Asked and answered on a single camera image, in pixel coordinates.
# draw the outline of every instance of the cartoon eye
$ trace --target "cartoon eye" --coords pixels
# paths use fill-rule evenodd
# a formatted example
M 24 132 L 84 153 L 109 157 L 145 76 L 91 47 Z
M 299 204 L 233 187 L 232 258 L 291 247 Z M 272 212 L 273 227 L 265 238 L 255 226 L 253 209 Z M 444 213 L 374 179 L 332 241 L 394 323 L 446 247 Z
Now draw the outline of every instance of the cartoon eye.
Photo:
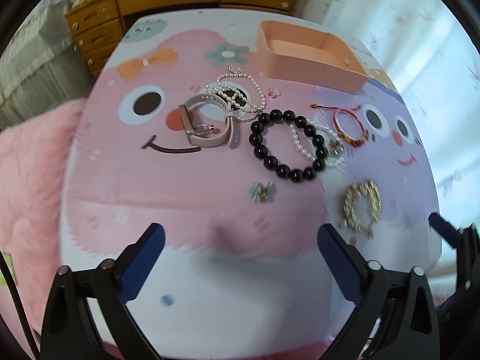
M 230 81 L 222 81 L 222 84 L 225 85 L 230 85 L 231 87 L 237 88 L 239 92 L 246 98 L 250 99 L 250 96 L 248 95 L 247 90 L 241 86 L 238 85 L 236 82 L 230 82 Z M 220 88 L 217 83 L 211 83 L 209 86 L 214 86 L 216 88 Z M 234 91 L 227 91 L 225 94 L 229 97 L 233 95 Z M 246 105 L 246 102 L 241 99 L 239 96 L 235 99 L 235 101 L 240 104 L 242 107 Z M 234 109 L 234 114 L 236 116 L 242 116 L 245 114 L 245 112 L 240 111 L 237 107 L 233 106 Z M 213 120 L 218 120 L 218 121 L 223 121 L 225 120 L 225 113 L 220 109 L 220 107 L 217 107 L 215 104 L 203 104 L 199 106 L 199 110 L 202 113 L 202 115 L 209 117 L 210 119 Z
M 143 85 L 126 95 L 118 107 L 123 123 L 136 125 L 154 117 L 165 102 L 165 93 L 155 85 Z
M 395 126 L 405 141 L 407 141 L 409 144 L 413 144 L 415 142 L 412 129 L 404 118 L 399 115 L 395 116 Z
M 371 104 L 364 105 L 363 112 L 367 122 L 370 125 L 372 133 L 378 134 L 384 138 L 388 137 L 390 134 L 390 128 L 388 127 L 385 116 L 383 116 L 383 114 Z

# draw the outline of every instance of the red string bracelet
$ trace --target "red string bracelet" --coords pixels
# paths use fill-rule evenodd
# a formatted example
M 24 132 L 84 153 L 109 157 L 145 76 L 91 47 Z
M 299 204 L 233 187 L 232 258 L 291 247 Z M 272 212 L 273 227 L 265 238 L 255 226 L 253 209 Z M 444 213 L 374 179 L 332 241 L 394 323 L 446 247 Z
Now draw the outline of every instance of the red string bracelet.
M 367 139 L 368 139 L 368 131 L 363 127 L 362 121 L 359 119 L 357 115 L 355 115 L 354 111 L 358 111 L 362 109 L 362 106 L 359 105 L 356 108 L 339 108 L 339 107 L 325 107 L 324 105 L 320 104 L 311 104 L 312 108 L 321 108 L 321 109 L 328 109 L 333 112 L 333 125 L 335 129 L 337 130 L 338 136 L 342 138 L 346 143 L 349 145 L 352 145 L 353 147 L 359 147 L 363 145 Z M 338 124 L 338 115 L 340 114 L 346 114 L 349 115 L 351 118 L 353 118 L 358 125 L 360 126 L 361 130 L 361 139 L 353 139 L 349 135 L 347 135 L 342 128 L 340 128 L 340 125 Z

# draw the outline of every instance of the black bead bracelet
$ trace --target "black bead bracelet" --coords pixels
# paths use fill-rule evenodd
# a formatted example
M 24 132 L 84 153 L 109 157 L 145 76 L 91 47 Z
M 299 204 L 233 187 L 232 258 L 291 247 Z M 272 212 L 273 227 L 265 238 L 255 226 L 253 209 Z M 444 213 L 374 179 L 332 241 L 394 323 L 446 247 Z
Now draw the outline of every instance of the black bead bracelet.
M 262 145 L 263 137 L 262 131 L 273 123 L 294 123 L 297 128 L 303 128 L 307 137 L 312 138 L 313 145 L 317 148 L 316 160 L 303 171 L 301 169 L 292 169 L 285 165 L 279 164 L 278 159 L 272 155 L 268 155 L 268 148 Z M 274 109 L 270 114 L 260 114 L 258 120 L 250 125 L 251 135 L 248 138 L 250 145 L 253 148 L 253 154 L 260 160 L 263 160 L 263 166 L 268 170 L 274 170 L 281 179 L 290 179 L 294 183 L 299 183 L 305 180 L 313 180 L 317 176 L 317 171 L 322 171 L 326 168 L 325 157 L 328 156 L 328 150 L 323 146 L 325 140 L 321 135 L 316 135 L 316 128 L 313 125 L 307 125 L 307 120 L 304 116 L 295 116 L 293 111 L 285 111 L 282 113 L 279 109 Z

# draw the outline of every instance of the pink fluffy blanket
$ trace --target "pink fluffy blanket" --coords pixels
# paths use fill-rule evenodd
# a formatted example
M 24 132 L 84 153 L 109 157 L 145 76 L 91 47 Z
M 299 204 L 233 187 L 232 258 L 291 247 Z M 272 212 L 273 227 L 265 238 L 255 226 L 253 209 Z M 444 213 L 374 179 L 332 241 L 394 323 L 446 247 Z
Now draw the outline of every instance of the pink fluffy blanket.
M 60 265 L 63 177 L 84 106 L 85 100 L 74 100 L 0 133 L 0 250 L 11 255 L 25 312 L 37 332 Z M 0 303 L 6 315 L 11 310 L 2 307 L 12 305 Z M 314 360 L 330 342 L 269 358 Z

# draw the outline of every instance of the pink tray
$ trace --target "pink tray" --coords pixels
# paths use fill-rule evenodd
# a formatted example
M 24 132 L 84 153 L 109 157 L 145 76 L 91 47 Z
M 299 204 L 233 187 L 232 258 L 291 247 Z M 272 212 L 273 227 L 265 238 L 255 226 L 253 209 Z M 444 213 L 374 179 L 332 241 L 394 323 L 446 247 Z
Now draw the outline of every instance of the pink tray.
M 275 79 L 355 94 L 369 78 L 337 36 L 280 21 L 260 23 L 257 56 L 262 73 Z

